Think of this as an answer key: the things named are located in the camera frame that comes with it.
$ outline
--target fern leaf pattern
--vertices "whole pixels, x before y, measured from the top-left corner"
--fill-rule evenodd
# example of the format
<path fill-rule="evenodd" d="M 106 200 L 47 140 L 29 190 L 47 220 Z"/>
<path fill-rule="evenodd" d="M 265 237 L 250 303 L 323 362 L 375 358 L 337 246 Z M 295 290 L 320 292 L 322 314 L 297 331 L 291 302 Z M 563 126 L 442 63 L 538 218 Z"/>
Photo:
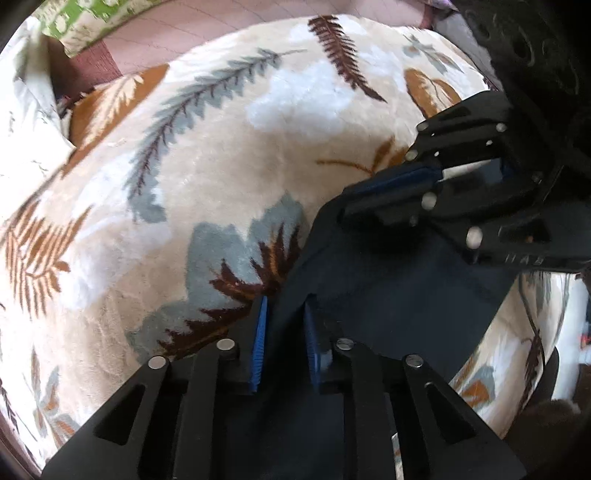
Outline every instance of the fern leaf pattern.
<path fill-rule="evenodd" d="M 137 84 L 143 82 L 140 75 L 129 74 L 115 80 L 102 91 L 99 106 L 92 114 L 79 148 L 87 147 L 103 134 L 121 110 L 121 106 L 129 105 L 133 100 Z"/>
<path fill-rule="evenodd" d="M 31 353 L 31 388 L 36 404 L 33 410 L 35 427 L 43 438 L 51 433 L 56 447 L 61 448 L 80 426 L 70 415 L 60 411 L 60 399 L 57 394 L 60 381 L 59 367 L 55 367 L 49 375 L 44 393 L 41 391 L 40 378 L 39 358 L 33 348 Z"/>
<path fill-rule="evenodd" d="M 462 71 L 456 62 L 444 53 L 435 50 L 433 45 L 424 45 L 414 35 L 406 37 L 406 39 L 410 45 L 403 47 L 402 51 L 407 57 L 415 57 L 422 52 L 427 57 L 429 63 L 433 65 L 439 73 L 447 72 L 447 67 L 451 67 L 458 72 Z"/>
<path fill-rule="evenodd" d="M 357 55 L 355 43 L 345 34 L 337 17 L 334 15 L 314 17 L 308 22 L 308 27 L 318 37 L 339 76 L 343 77 L 353 90 L 359 88 L 368 97 L 386 102 L 378 92 L 368 85 L 367 80 L 359 71 L 359 65 L 355 58 Z"/>
<path fill-rule="evenodd" d="M 128 198 L 134 214 L 149 223 L 165 221 L 164 210 L 154 205 L 151 190 L 157 183 L 155 177 L 159 172 L 161 158 L 168 153 L 170 144 L 176 142 L 177 135 L 192 129 L 195 117 L 204 118 L 206 105 L 221 108 L 224 97 L 231 100 L 234 94 L 242 96 L 246 81 L 254 83 L 257 75 L 264 76 L 269 66 L 278 69 L 283 56 L 298 51 L 275 53 L 259 48 L 258 56 L 229 61 L 227 68 L 198 77 L 166 103 L 156 113 L 154 126 L 146 132 L 143 145 L 132 159 L 134 168 L 126 186 L 129 188 Z"/>
<path fill-rule="evenodd" d="M 385 140 L 375 151 L 374 161 L 371 168 L 366 167 L 362 163 L 340 160 L 340 159 L 325 159 L 316 160 L 317 165 L 332 165 L 339 167 L 354 168 L 367 174 L 369 178 L 373 177 L 383 166 L 384 168 L 400 165 L 404 162 L 404 155 L 408 151 L 407 145 L 398 145 L 396 138 L 392 135 Z"/>
<path fill-rule="evenodd" d="M 39 201 L 28 205 L 6 235 L 5 259 L 14 299 L 36 317 L 47 314 L 47 303 L 61 291 L 57 273 L 68 272 L 61 256 L 73 242 L 90 208 L 66 226 L 36 218 Z"/>
<path fill-rule="evenodd" d="M 519 401 L 519 407 L 517 411 L 523 410 L 526 403 L 531 397 L 531 394 L 534 391 L 536 380 L 538 379 L 539 371 L 540 371 L 540 364 L 542 370 L 546 364 L 545 352 L 544 352 L 544 344 L 542 343 L 542 337 L 540 335 L 540 328 L 535 324 L 531 307 L 529 301 L 525 296 L 524 291 L 524 276 L 520 275 L 518 278 L 518 289 L 519 289 L 519 296 L 521 301 L 523 302 L 523 306 L 525 309 L 525 314 L 527 315 L 527 319 L 530 323 L 530 327 L 534 333 L 533 338 L 530 339 L 531 346 L 530 351 L 527 354 L 527 359 L 525 360 L 525 372 L 524 372 L 524 381 L 525 381 L 525 389 L 521 400 Z"/>

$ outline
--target black bracket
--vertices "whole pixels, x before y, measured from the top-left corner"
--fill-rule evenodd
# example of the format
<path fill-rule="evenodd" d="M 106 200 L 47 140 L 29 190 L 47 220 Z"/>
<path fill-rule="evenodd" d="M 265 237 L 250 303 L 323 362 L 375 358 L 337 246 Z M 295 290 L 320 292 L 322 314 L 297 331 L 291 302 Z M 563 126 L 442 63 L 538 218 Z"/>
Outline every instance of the black bracket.
<path fill-rule="evenodd" d="M 417 131 L 405 164 L 344 189 L 343 228 L 427 226 L 470 263 L 576 273 L 591 262 L 589 162 L 573 180 L 570 157 L 502 92 L 478 93 Z M 458 167 L 472 171 L 450 178 Z"/>
<path fill-rule="evenodd" d="M 304 315 L 312 382 L 344 397 L 345 480 L 396 478 L 395 432 L 407 480 L 525 476 L 510 448 L 421 357 L 393 360 L 339 338 L 313 297 Z"/>
<path fill-rule="evenodd" d="M 169 362 L 152 357 L 76 432 L 42 480 L 207 480 L 217 476 L 216 395 L 250 395 L 261 380 L 267 298 L 228 337 Z"/>

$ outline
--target cushion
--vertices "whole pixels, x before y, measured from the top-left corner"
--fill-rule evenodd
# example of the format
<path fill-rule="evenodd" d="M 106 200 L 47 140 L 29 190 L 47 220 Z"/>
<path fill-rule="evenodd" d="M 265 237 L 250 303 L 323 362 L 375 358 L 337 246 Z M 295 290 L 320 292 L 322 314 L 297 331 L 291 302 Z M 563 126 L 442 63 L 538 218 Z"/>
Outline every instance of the cushion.
<path fill-rule="evenodd" d="M 33 14 L 43 33 L 73 57 L 137 14 L 163 0 L 46 0 Z"/>

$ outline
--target fleece blanket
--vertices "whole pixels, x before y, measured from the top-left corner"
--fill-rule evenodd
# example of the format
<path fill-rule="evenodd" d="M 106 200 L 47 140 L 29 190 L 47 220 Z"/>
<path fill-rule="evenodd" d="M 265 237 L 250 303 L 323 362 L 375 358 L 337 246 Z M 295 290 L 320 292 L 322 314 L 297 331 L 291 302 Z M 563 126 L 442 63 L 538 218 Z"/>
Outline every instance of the fleece blanket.
<path fill-rule="evenodd" d="M 487 88 L 432 31 L 340 15 L 230 33 L 85 97 L 75 152 L 1 237 L 0 404 L 31 458 L 151 355 L 196 352 L 275 294 L 324 203 Z M 500 435 L 550 356 L 568 282 L 520 276 L 452 381 Z"/>

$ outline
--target screw head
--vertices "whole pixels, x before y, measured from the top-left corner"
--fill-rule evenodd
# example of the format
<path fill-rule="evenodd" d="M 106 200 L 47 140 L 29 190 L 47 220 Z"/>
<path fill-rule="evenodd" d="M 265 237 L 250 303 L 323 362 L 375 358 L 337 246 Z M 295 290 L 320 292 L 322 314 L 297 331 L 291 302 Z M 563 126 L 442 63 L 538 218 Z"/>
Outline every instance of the screw head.
<path fill-rule="evenodd" d="M 472 250 L 480 248 L 482 244 L 483 233 L 478 226 L 471 226 L 466 235 L 466 246 Z"/>
<path fill-rule="evenodd" d="M 531 179 L 539 185 L 544 180 L 544 175 L 542 172 L 537 171 L 531 176 Z"/>
<path fill-rule="evenodd" d="M 407 151 L 406 155 L 404 156 L 404 159 L 408 160 L 408 161 L 413 161 L 417 157 L 418 157 L 418 152 L 416 150 L 409 150 L 409 151 Z"/>
<path fill-rule="evenodd" d="M 350 338 L 339 338 L 336 341 L 336 347 L 344 352 L 351 350 L 354 344 L 354 341 Z"/>
<path fill-rule="evenodd" d="M 217 349 L 221 350 L 222 352 L 229 352 L 235 346 L 236 346 L 236 342 L 234 340 L 232 340 L 231 338 L 222 338 L 221 340 L 218 340 L 216 343 Z"/>
<path fill-rule="evenodd" d="M 148 360 L 148 366 L 152 370 L 160 370 L 164 365 L 166 365 L 166 359 L 160 355 L 153 356 L 150 360 Z"/>
<path fill-rule="evenodd" d="M 413 368 L 421 368 L 423 366 L 423 359 L 418 355 L 408 355 L 406 358 L 406 363 L 409 367 Z"/>
<path fill-rule="evenodd" d="M 423 199 L 421 200 L 421 207 L 424 210 L 430 212 L 435 208 L 435 204 L 437 203 L 437 195 L 433 192 L 427 192 L 423 195 Z"/>

